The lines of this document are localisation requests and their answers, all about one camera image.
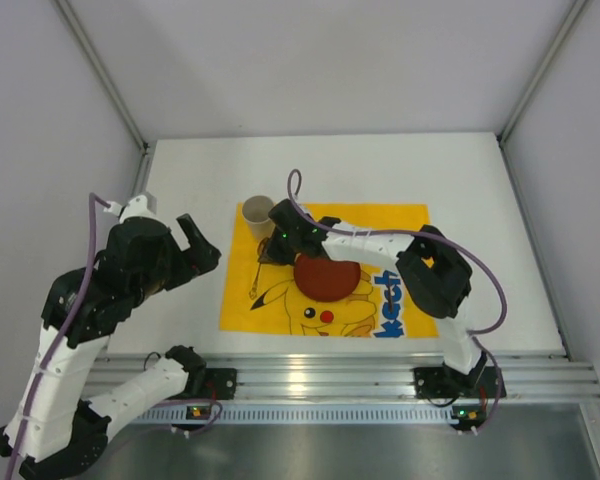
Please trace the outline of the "copper fork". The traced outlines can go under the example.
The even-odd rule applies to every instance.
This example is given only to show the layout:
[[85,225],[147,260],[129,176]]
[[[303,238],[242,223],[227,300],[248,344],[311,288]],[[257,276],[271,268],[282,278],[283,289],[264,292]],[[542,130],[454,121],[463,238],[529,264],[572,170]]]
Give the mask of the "copper fork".
[[259,242],[258,247],[257,247],[257,269],[256,269],[256,273],[255,273],[253,282],[251,284],[251,288],[249,290],[249,298],[251,300],[256,300],[258,297],[258,282],[259,282],[260,272],[261,272],[261,268],[262,268],[261,258],[266,250],[268,242],[269,242],[269,238],[265,237]]

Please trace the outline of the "yellow Pikachu cloth placemat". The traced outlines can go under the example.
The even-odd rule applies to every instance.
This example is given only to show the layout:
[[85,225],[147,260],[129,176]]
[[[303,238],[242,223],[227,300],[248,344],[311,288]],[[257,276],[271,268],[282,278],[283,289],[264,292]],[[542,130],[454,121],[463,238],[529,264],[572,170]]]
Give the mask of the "yellow Pikachu cloth placemat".
[[435,338],[432,317],[399,275],[359,263],[311,259],[261,264],[261,247],[235,214],[219,327],[224,331],[321,337]]

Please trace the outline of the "beige paper cup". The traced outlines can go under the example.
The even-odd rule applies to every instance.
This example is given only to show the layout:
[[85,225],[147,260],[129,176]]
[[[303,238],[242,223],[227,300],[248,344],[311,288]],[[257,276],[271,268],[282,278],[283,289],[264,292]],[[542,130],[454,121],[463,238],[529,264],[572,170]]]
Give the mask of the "beige paper cup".
[[242,217],[256,241],[261,241],[272,233],[274,224],[269,218],[269,212],[274,206],[274,201],[264,195],[252,196],[243,203]]

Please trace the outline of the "red plastic plate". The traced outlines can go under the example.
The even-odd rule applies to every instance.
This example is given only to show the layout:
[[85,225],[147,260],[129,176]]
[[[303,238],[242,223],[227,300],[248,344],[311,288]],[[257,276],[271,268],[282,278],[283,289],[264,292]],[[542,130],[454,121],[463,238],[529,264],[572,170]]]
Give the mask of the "red plastic plate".
[[336,302],[354,292],[361,279],[359,263],[299,255],[293,267],[295,285],[307,298]]

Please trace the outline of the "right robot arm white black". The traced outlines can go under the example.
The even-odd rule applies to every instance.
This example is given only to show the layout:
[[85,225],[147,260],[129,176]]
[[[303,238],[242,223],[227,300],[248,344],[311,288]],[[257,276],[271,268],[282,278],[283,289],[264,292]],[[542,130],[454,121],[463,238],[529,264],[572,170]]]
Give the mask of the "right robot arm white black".
[[299,292],[288,309],[293,333],[327,336],[336,325],[347,334],[371,332],[366,323],[371,311],[360,319],[352,311],[363,307],[371,286],[362,268],[377,267],[388,276],[387,288],[404,286],[415,307],[437,320],[448,382],[458,389],[478,384],[487,356],[458,318],[471,292],[472,268],[438,229],[374,230],[337,217],[315,220],[291,199],[276,204],[268,217],[274,230],[259,260],[292,269],[292,286]]

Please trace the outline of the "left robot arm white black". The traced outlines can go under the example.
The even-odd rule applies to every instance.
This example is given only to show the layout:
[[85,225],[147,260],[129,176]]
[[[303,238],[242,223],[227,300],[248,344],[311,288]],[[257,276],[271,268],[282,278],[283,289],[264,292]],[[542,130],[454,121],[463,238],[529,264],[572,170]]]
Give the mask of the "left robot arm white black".
[[144,412],[204,390],[206,361],[193,348],[176,345],[110,393],[82,396],[95,360],[119,324],[151,296],[219,264],[220,251],[190,215],[177,219],[188,241],[182,249],[157,218],[153,202],[150,194],[126,205],[90,194],[86,264],[52,283],[27,386],[14,416],[0,427],[0,456],[9,460],[6,478],[79,476]]

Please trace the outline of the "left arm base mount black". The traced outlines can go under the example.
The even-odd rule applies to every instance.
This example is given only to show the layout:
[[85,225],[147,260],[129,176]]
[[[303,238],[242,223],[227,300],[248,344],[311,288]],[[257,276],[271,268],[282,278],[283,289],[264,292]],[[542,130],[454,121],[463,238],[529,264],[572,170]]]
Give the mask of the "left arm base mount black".
[[193,374],[177,399],[233,400],[237,389],[237,370],[206,368]]

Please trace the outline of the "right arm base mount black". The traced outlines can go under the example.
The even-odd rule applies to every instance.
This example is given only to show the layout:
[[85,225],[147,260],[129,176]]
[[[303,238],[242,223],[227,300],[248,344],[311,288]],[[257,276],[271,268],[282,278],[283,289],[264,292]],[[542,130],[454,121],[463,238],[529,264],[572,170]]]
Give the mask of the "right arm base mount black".
[[504,381],[493,366],[474,368],[468,375],[446,365],[417,367],[413,370],[413,380],[416,397],[423,400],[495,400],[497,396],[507,396]]

